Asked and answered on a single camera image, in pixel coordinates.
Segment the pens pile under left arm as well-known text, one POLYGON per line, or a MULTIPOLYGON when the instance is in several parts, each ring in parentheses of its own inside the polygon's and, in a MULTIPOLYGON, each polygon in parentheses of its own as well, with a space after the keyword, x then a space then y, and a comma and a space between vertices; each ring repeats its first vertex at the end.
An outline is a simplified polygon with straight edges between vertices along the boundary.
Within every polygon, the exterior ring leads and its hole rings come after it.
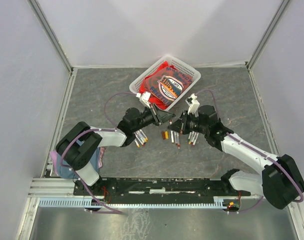
POLYGON ((148 138, 147 136, 145 135, 145 133, 143 132, 143 130, 138 130, 135 132, 135 136, 137 138, 137 140, 139 141, 139 144, 141 146, 145 146, 147 141, 148 141, 148 138))

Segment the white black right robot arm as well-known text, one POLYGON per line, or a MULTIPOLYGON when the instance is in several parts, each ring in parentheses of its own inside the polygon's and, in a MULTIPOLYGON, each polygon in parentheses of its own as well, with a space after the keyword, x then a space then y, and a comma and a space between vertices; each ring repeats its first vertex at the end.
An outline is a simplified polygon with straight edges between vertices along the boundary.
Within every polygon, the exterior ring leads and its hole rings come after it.
POLYGON ((304 179, 295 160, 287 154, 278 156, 261 150, 243 140, 224 126, 213 106, 203 105, 197 114, 183 111, 169 129, 183 135, 202 134, 210 146, 236 157, 255 171, 251 174, 239 170, 223 180, 220 188, 225 195, 247 191, 264 197, 280 210, 292 202, 304 201, 304 179))

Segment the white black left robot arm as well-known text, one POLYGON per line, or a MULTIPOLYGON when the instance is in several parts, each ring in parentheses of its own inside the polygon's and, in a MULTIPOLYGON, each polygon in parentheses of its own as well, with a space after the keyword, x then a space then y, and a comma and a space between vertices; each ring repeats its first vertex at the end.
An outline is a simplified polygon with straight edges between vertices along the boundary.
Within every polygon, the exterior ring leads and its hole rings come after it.
POLYGON ((91 157, 100 147, 126 147, 136 138, 135 132, 148 125, 160 126, 175 114, 161 110, 156 105, 145 107, 143 112, 129 108, 116 128, 94 128, 85 122, 77 123, 56 145, 55 151, 63 167, 72 169, 85 183, 85 190, 97 195, 102 190, 99 173, 90 163, 91 157))

